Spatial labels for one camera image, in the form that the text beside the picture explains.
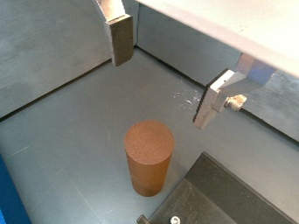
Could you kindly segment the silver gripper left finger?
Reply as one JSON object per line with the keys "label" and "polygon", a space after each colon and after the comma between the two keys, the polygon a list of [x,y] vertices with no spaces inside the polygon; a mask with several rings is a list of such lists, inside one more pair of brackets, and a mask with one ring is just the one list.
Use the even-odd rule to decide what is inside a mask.
{"label": "silver gripper left finger", "polygon": [[133,56],[133,18],[126,14],[121,0],[93,0],[104,19],[112,63],[122,65]]}

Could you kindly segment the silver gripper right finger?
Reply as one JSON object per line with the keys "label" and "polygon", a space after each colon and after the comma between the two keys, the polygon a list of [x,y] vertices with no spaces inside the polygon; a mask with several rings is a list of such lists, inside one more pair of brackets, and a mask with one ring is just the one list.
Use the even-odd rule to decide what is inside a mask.
{"label": "silver gripper right finger", "polygon": [[241,53],[235,70],[225,69],[206,85],[193,125],[201,130],[224,108],[239,111],[247,101],[243,94],[261,88],[275,72],[273,67]]}

